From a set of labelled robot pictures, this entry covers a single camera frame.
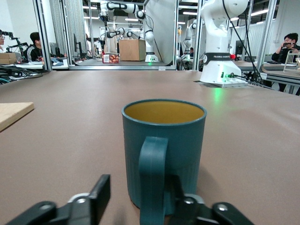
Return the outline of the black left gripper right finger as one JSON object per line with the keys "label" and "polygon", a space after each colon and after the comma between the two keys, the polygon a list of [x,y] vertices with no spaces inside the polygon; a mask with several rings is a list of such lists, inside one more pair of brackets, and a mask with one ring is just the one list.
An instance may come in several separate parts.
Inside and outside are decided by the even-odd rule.
{"label": "black left gripper right finger", "polygon": [[252,225],[241,211],[228,202],[214,203],[207,207],[203,199],[185,194],[178,175],[169,175],[169,187],[174,192],[175,211],[170,225]]}

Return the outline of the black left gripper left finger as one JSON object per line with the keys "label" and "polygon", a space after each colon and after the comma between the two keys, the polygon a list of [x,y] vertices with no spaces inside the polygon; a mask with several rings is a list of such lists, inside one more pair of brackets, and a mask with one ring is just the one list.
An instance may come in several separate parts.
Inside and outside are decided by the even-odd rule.
{"label": "black left gripper left finger", "polygon": [[111,196],[110,175],[101,175],[88,193],[76,194],[62,207],[38,202],[7,222],[8,225],[98,225]]}

